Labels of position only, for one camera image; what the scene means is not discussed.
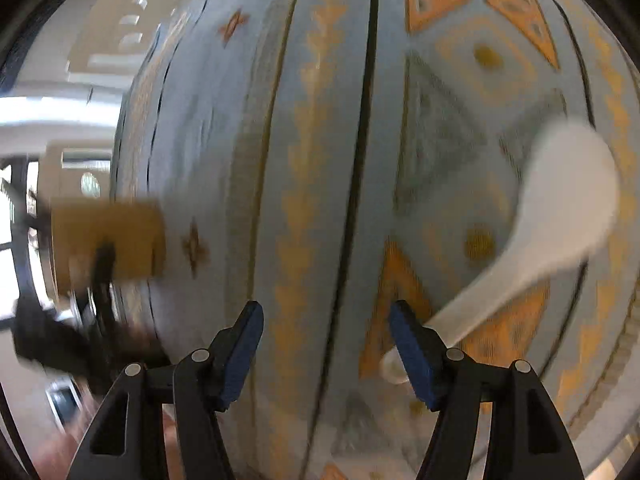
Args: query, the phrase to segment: white spoon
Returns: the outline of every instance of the white spoon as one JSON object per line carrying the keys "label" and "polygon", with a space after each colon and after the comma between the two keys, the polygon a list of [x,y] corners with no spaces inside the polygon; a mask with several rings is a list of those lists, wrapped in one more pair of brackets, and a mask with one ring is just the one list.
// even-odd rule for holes
{"label": "white spoon", "polygon": [[[574,267],[606,240],[619,198],[602,138],[574,120],[548,124],[532,151],[507,247],[425,326],[453,346],[543,276]],[[398,348],[384,355],[380,373],[393,384],[408,381]]]}

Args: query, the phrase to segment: silver screw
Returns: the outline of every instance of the silver screw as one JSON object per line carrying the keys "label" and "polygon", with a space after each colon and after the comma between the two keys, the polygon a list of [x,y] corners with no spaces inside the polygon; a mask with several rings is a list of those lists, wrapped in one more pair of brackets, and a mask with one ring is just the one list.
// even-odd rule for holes
{"label": "silver screw", "polygon": [[142,370],[142,367],[138,363],[131,363],[124,369],[124,373],[129,377],[135,377],[140,373],[140,370]]}
{"label": "silver screw", "polygon": [[449,348],[449,350],[447,350],[447,358],[451,361],[462,361],[462,359],[465,358],[465,354],[457,348]]}
{"label": "silver screw", "polygon": [[209,352],[204,348],[201,348],[200,350],[196,350],[193,354],[191,354],[191,359],[194,362],[201,363],[209,359]]}
{"label": "silver screw", "polygon": [[516,361],[516,370],[523,373],[528,374],[531,371],[531,365],[522,359]]}

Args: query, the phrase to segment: spoon handle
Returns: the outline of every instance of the spoon handle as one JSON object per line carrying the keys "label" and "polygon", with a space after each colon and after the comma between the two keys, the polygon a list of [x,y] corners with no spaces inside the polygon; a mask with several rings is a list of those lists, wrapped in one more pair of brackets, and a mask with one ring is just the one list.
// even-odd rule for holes
{"label": "spoon handle", "polygon": [[[505,251],[425,326],[433,328],[447,347],[454,346],[513,296],[537,280],[537,273],[520,272],[521,268],[517,251]],[[394,384],[408,380],[398,348],[394,347],[384,355],[380,372]]]}

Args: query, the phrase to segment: spoon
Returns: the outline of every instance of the spoon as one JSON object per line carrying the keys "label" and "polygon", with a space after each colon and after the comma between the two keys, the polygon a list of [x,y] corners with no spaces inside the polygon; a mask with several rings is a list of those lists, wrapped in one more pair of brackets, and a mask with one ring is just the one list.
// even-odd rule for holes
{"label": "spoon", "polygon": [[[618,217],[618,172],[609,147],[575,120],[546,126],[532,150],[506,248],[425,326],[458,343],[543,276],[570,269],[602,246]],[[390,383],[408,381],[398,348],[380,361]]]}

